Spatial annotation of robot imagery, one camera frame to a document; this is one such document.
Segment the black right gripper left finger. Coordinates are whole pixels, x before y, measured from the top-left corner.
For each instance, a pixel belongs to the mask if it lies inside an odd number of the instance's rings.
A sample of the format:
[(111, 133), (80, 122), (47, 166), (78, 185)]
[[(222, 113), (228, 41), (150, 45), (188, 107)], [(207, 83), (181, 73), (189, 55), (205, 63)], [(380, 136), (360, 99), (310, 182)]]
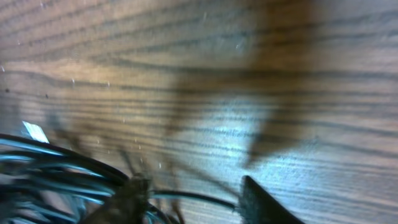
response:
[(136, 175), (93, 213), (82, 224), (141, 224), (148, 208), (150, 180)]

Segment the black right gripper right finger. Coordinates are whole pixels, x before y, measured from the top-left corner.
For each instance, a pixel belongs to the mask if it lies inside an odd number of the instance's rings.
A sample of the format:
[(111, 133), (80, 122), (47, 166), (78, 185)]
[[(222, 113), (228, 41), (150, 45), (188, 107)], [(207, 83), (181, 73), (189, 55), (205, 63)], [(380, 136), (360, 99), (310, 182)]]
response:
[(252, 177), (243, 177), (239, 214), (246, 224), (303, 224)]

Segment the black USB cable black plug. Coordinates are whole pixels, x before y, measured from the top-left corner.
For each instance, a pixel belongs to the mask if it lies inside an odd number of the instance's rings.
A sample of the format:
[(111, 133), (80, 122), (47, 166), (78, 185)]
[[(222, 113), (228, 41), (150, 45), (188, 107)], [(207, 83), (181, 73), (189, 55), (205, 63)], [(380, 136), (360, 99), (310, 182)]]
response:
[[(46, 139), (1, 135), (1, 223), (82, 223), (132, 177)], [(149, 202), (189, 198), (235, 211), (231, 202), (206, 195), (152, 190), (143, 223), (178, 221)]]

